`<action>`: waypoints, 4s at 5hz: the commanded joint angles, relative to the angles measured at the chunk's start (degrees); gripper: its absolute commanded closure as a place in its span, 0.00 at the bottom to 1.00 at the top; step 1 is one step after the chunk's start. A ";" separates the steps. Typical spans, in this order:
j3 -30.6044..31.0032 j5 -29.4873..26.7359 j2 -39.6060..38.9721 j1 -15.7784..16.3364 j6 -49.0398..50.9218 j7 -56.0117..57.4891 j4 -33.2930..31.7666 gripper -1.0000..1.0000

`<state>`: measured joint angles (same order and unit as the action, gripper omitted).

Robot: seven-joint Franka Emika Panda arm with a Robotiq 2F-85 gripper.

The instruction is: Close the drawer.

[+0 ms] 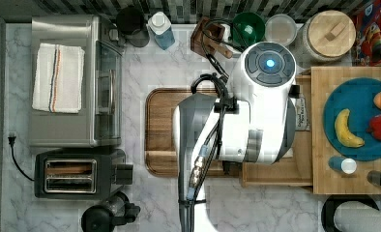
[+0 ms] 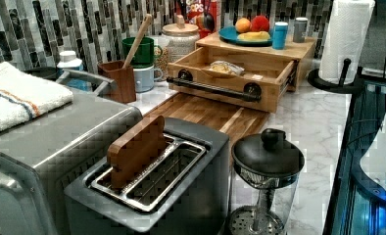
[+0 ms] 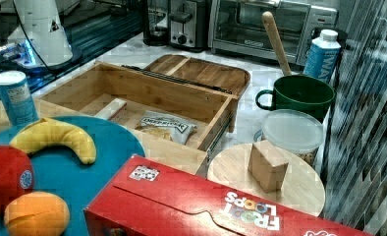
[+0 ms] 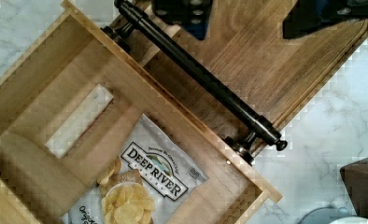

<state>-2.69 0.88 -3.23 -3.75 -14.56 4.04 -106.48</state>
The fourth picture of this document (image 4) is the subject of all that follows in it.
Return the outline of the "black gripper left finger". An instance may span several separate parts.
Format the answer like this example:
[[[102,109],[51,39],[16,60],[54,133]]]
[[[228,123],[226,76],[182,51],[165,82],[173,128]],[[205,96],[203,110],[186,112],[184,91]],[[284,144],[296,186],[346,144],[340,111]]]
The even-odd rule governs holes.
[[[168,25],[179,25],[198,40],[206,37],[213,0],[152,0],[152,11]]]

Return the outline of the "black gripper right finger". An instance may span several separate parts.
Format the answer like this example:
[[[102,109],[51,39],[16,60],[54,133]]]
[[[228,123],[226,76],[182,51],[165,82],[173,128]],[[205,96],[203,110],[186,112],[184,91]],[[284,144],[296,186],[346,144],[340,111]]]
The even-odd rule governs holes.
[[[298,0],[282,22],[283,38],[301,38],[345,21],[366,19],[368,0]]]

